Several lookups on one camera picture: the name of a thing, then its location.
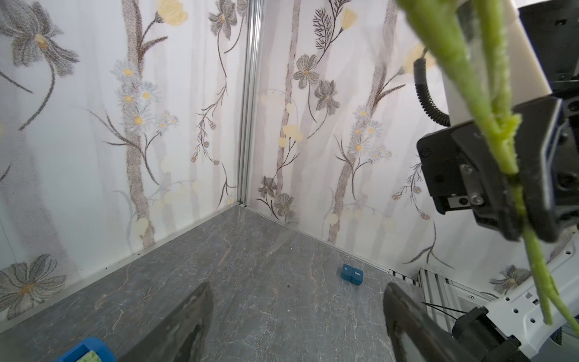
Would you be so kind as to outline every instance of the blue container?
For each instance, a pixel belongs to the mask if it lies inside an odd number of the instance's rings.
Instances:
[[[60,356],[56,362],[76,362],[90,351],[94,351],[102,362],[116,362],[115,355],[107,345],[98,338],[88,337],[68,352]]]
[[[353,271],[354,273],[352,274],[352,279],[350,279],[350,281],[359,286],[360,284],[362,284],[362,281],[364,280],[364,272],[356,268],[354,268]]]
[[[352,275],[354,275],[354,268],[348,264],[344,264],[342,267],[342,279],[350,281],[352,279]]]

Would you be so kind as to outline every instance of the gray flower print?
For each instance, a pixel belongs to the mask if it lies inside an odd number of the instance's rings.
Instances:
[[[261,197],[264,198],[265,195],[269,195],[270,197],[273,197],[273,191],[277,190],[277,185],[276,185],[276,182],[273,181],[273,178],[263,176],[263,179],[261,180],[261,184],[263,186],[261,186],[260,188],[257,189],[257,191],[259,192]]]
[[[336,113],[336,109],[340,108],[340,104],[334,100],[334,94],[336,93],[336,83],[334,81],[321,80],[314,92],[314,95],[319,98],[316,111],[328,108],[329,115]]]
[[[44,56],[59,76],[72,74],[72,63],[78,62],[78,55],[59,47],[52,40],[62,33],[38,2],[32,6],[18,0],[0,2],[0,34],[14,38],[12,57],[15,66],[27,67]]]
[[[277,214],[279,216],[285,216],[287,219],[288,217],[292,217],[294,214],[294,212],[290,210],[292,202],[294,202],[294,198],[284,192],[276,196],[276,201],[273,205],[277,209]]]
[[[489,280],[489,283],[494,285],[494,290],[500,294],[506,294],[509,290],[517,288],[531,276],[530,270],[517,268],[514,265],[509,265],[500,273],[505,277],[504,279]]]
[[[241,17],[247,15],[247,0],[237,0],[237,13]]]
[[[311,85],[315,86],[320,79],[320,74],[312,71],[316,66],[316,55],[308,57],[307,55],[302,55],[296,62],[299,71],[294,73],[294,79],[299,80],[299,88],[304,89],[309,82]]]
[[[237,15],[235,14],[235,4],[231,0],[218,0],[215,5],[219,10],[218,14],[209,13],[211,21],[211,31],[219,34],[223,29],[225,37],[231,39],[231,26],[237,25]]]
[[[43,303],[64,288],[66,275],[49,275],[57,261],[42,254],[34,259],[30,268],[25,262],[14,263],[0,270],[0,312],[8,308],[8,320]]]

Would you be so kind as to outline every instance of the green vegetable stalk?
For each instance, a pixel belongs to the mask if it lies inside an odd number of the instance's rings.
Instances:
[[[456,18],[455,0],[397,0],[406,19],[439,66],[464,98],[475,123],[485,137],[500,170],[516,180],[515,135],[521,116],[511,112],[510,70],[503,27],[502,0],[472,0],[480,22],[489,92],[484,92],[469,60],[464,35]],[[552,324],[551,301],[579,334],[579,323],[561,300],[541,252],[540,241],[529,218],[523,186],[511,184],[515,208],[521,219],[525,248],[545,324]]]

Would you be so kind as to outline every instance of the flower print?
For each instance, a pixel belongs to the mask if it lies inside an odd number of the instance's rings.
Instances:
[[[370,121],[371,113],[370,113],[370,110],[368,109],[368,107],[360,106],[360,107],[356,108],[356,111],[354,112],[354,116],[356,117],[356,120],[358,122],[365,125],[366,123],[368,123]]]
[[[233,192],[225,198],[225,203],[228,205],[233,205],[235,202],[237,202],[237,195]]]
[[[342,29],[346,30],[351,28],[356,22],[356,19],[358,19],[358,16],[355,12],[350,9],[344,10],[344,15],[342,15]]]
[[[292,138],[296,142],[301,142],[303,139],[303,133],[301,133],[297,126],[293,125],[285,125],[282,127],[285,136],[288,138]]]
[[[136,108],[135,112],[127,112],[125,115],[123,115],[123,120],[124,125],[132,130],[146,130],[153,122],[153,117],[151,112],[147,111],[146,109],[139,111],[138,108]]]
[[[42,254],[30,268],[22,262],[0,270],[0,311],[8,308],[8,320],[32,309],[34,303],[44,303],[64,288],[66,275],[49,276],[56,265],[56,260]]]
[[[116,91],[119,99],[119,106],[128,110],[135,109],[138,103],[138,97],[135,94],[133,87],[130,85],[121,85]]]
[[[138,88],[139,100],[144,103],[158,102],[157,87],[151,82],[141,82]]]
[[[175,27],[183,24],[189,17],[179,0],[157,0],[157,14],[161,19],[161,21],[156,19],[158,23],[167,23]]]
[[[353,140],[361,140],[364,135],[364,124],[362,122],[356,122],[352,125],[350,138]]]
[[[276,182],[273,181],[273,178],[263,176],[263,179],[261,180],[261,184],[263,186],[261,186],[260,188],[257,189],[257,191],[259,192],[261,197],[264,198],[265,195],[269,195],[272,198],[273,192],[275,190],[277,190],[277,185],[276,185]]]
[[[504,279],[489,280],[489,283],[494,285],[494,290],[500,294],[506,294],[509,290],[517,288],[531,276],[530,270],[517,268],[514,265],[509,265],[500,273],[505,277]]]
[[[165,124],[169,127],[177,127],[179,125],[179,118],[177,116],[172,115],[169,111],[163,112],[163,119],[165,120]]]
[[[373,147],[370,150],[370,162],[376,162],[379,161],[381,159],[387,159],[388,158],[388,151],[384,150],[384,146],[378,146],[378,147]]]
[[[235,14],[235,4],[231,0],[218,0],[217,5],[218,14],[209,13],[209,20],[211,21],[211,31],[213,34],[219,34],[223,29],[225,37],[231,39],[231,26],[237,25],[237,15]]]
[[[112,73],[124,84],[138,81],[137,67],[128,60],[117,60]]]
[[[277,214],[279,216],[285,216],[286,218],[292,217],[294,212],[291,210],[291,204],[294,202],[294,198],[287,193],[280,193],[276,196],[276,201],[273,203],[277,209]]]
[[[336,109],[340,107],[340,104],[334,100],[334,94],[336,93],[336,83],[334,81],[321,80],[314,92],[314,95],[319,98],[316,110],[319,111],[327,107],[328,114],[333,115]]]
[[[169,129],[169,124],[167,123],[167,121],[168,121],[167,118],[162,117],[157,121],[157,124],[155,125],[157,132],[159,132],[160,136],[162,136]]]
[[[349,151],[355,153],[358,156],[365,155],[370,151],[368,140],[354,140],[350,143]]]
[[[380,137],[382,135],[382,124],[375,120],[370,121],[366,128],[366,137]]]
[[[304,89],[309,82],[311,85],[315,86],[320,79],[320,74],[312,71],[316,66],[316,55],[308,57],[306,54],[302,55],[296,62],[299,71],[294,73],[294,79],[299,80],[298,87]]]
[[[247,15],[247,0],[237,0],[237,13],[241,17]]]
[[[414,62],[416,61],[416,59],[421,57],[424,57],[426,59],[426,70],[435,66],[436,59],[434,58],[434,56],[430,52],[427,52],[424,55],[423,53],[424,53],[424,45],[422,44],[418,44],[414,48],[412,48],[412,50],[404,58],[404,64],[398,73],[414,74]]]
[[[78,54],[59,47],[52,38],[62,34],[38,3],[32,6],[19,0],[0,2],[0,34],[14,38],[12,57],[14,65],[29,66],[44,57],[56,69],[59,76],[73,72]]]

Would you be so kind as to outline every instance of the tree trunk print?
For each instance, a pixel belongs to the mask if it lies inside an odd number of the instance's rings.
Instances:
[[[396,18],[397,18],[398,9],[396,8],[396,4],[394,1],[389,1],[388,6],[386,8],[386,18],[384,20],[384,27],[382,29],[383,33],[383,41],[384,41],[384,51],[381,54],[381,59],[384,59],[384,62],[390,58],[392,52],[392,46],[394,43],[394,28],[396,25]],[[374,74],[372,77],[372,88],[370,91],[370,95],[368,96],[368,101],[366,102],[367,109],[370,110],[370,117],[376,111],[376,107],[380,100],[385,96],[383,91],[384,85],[386,83],[386,63],[379,63],[376,65],[374,69]],[[352,151],[355,149],[355,144],[353,141],[350,141],[350,147],[348,147],[348,153],[345,154],[347,160],[349,162],[344,162],[342,167],[342,172],[340,173],[340,177],[338,178],[338,186],[336,187],[336,193],[334,194],[334,214],[338,216],[338,221],[330,226],[328,241],[330,243],[335,244],[336,238],[338,236],[338,232],[340,231],[340,217],[342,215],[342,211],[344,209],[344,197],[346,196],[346,189],[348,180],[351,180],[352,176],[352,167],[350,166],[351,163],[356,158],[355,153]]]
[[[143,58],[140,57],[140,43],[142,34],[141,12],[136,0],[122,0],[124,27],[127,32],[127,59],[137,65],[138,77],[142,78]],[[141,144],[141,136],[129,128],[124,127],[126,138],[134,144]],[[141,177],[141,154],[134,147],[127,147],[127,179],[129,181],[129,195],[135,204],[137,219],[147,219],[149,224],[142,236],[143,247],[155,243],[155,228],[149,218],[149,202],[143,190]]]
[[[291,20],[291,41],[289,43],[289,57],[288,57],[288,72],[285,76],[285,104],[291,103],[292,79],[294,75],[295,52],[298,45],[298,30],[299,30],[299,11],[302,5],[302,0],[294,0],[294,11]],[[280,138],[285,137],[284,126],[288,124],[290,113],[284,107],[284,115],[281,118]],[[276,169],[280,169],[284,164],[284,148],[277,149],[277,165]],[[281,188],[284,184],[283,172],[277,173],[277,193],[281,193]]]

